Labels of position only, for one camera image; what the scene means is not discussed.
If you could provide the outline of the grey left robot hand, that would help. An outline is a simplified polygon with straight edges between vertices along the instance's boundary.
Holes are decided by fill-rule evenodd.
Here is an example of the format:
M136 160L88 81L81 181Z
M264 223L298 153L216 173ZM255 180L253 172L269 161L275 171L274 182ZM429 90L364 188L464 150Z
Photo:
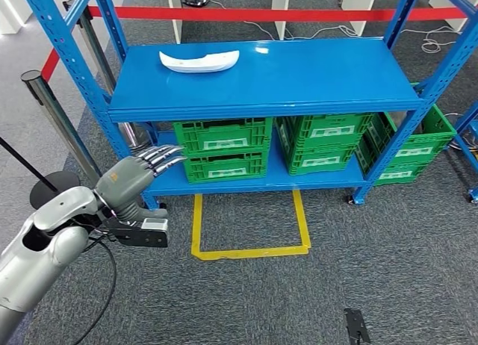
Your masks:
M123 158L100 177L94 192L123 224L142 223L147 218L165 219L166 209L141 208L137 199L155 178L186 160L183 155L174 156L183 149L170 144L153 146L138 155Z

